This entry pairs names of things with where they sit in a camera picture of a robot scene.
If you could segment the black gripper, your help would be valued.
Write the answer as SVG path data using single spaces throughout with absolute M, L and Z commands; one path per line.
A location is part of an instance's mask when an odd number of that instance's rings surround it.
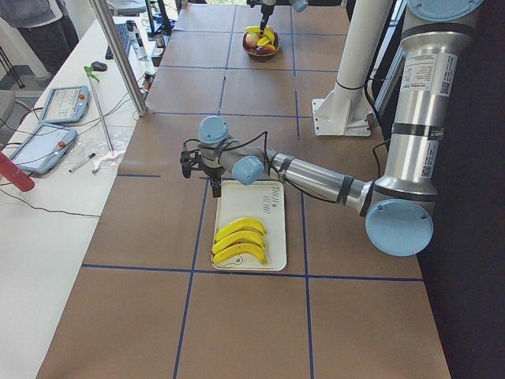
M 201 157 L 201 168 L 205 174 L 211 178 L 211 189 L 213 197 L 221 197 L 221 177 L 223 167 L 212 159 Z
M 260 21 L 260 31 L 264 32 L 269 20 L 268 15 L 272 15 L 275 8 L 275 0 L 262 0 L 261 13 L 263 14 Z

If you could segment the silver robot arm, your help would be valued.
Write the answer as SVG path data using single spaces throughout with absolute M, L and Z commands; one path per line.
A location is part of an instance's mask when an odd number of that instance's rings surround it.
M 196 161 L 219 187 L 223 172 L 243 185 L 262 174 L 311 197 L 350 206 L 365 218 L 371 243 L 392 256 L 421 252 L 433 234 L 432 185 L 443 120 L 459 53 L 469 45 L 478 1 L 410 1 L 401 46 L 406 52 L 385 171 L 361 182 L 272 149 L 233 139 L 217 116 L 199 127 Z
M 306 0 L 263 0 L 261 1 L 261 21 L 260 31 L 263 32 L 267 27 L 270 16 L 274 13 L 276 6 L 291 6 L 297 13 L 304 11 L 309 5 Z

